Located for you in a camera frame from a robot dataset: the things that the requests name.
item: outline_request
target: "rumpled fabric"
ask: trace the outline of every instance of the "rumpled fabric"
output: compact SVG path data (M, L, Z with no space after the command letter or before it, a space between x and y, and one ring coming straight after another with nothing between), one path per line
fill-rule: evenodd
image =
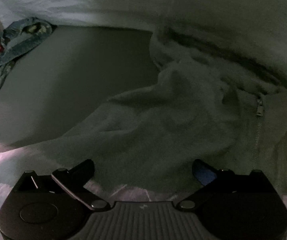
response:
M35 17L13 22L0 33L0 44L4 48L0 52L0 89L15 65L15 60L38 46L51 33L52 26Z
M0 153L0 207L25 170L51 174L88 158L96 172L85 188L110 203L177 202L201 188L191 174L200 158L236 174L262 170L287 206L286 69L198 47L170 28L151 39L157 84L109 98L62 137Z

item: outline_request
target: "ribbed plastic surface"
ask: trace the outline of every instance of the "ribbed plastic surface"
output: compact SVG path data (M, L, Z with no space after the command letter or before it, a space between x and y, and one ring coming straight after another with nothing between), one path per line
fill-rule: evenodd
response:
M171 202L117 202L108 212L90 216L71 240L216 239L193 213L177 211Z

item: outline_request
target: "white fabric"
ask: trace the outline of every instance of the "white fabric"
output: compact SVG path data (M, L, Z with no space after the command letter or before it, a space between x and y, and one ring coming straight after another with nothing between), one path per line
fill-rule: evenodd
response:
M188 22L233 38L230 45L252 58L287 65L287 0L0 0L5 26L30 16L58 25L143 30L168 19Z
M287 199L287 91L265 102L256 168ZM198 189L195 158L248 174L255 113L256 97L221 81L216 69L171 63L157 85L110 99L63 137L0 153L0 206L24 170L49 174L86 158L96 164L86 188L110 202L164 200ZM274 123L276 115L285 117Z
M287 0L0 0L5 25L24 16L147 30L169 20L190 23L200 36L212 33L218 47L287 77ZM263 97L256 167L287 205L287 90L276 93L256 77L240 84L247 73L239 66L199 55L210 59L209 67L193 55L185 51L174 57L163 65L157 85L110 99L65 136L0 153L0 206L24 170L49 174L85 158L92 158L97 169L86 187L110 201L179 199L199 187L190 174L195 158L248 174L258 87L271 94Z

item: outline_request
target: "jacket zipper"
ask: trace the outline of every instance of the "jacket zipper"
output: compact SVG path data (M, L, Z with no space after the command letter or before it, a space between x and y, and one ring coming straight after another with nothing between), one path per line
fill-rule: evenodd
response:
M264 107L263 107L263 101L262 98L259 97L257 99L257 124L256 124L256 135L254 138L254 147L252 151L252 170L256 169L257 166L257 160L258 160L258 146L259 146L259 141L260 141L260 136L261 136L261 128L262 128L262 117L264 113Z

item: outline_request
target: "zipper pull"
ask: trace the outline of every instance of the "zipper pull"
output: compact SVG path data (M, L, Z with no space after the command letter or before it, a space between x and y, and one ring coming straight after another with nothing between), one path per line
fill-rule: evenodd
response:
M263 116L263 111L264 111L263 101L262 101L261 98L258 98L258 99L257 99L257 102L258 102L257 116Z

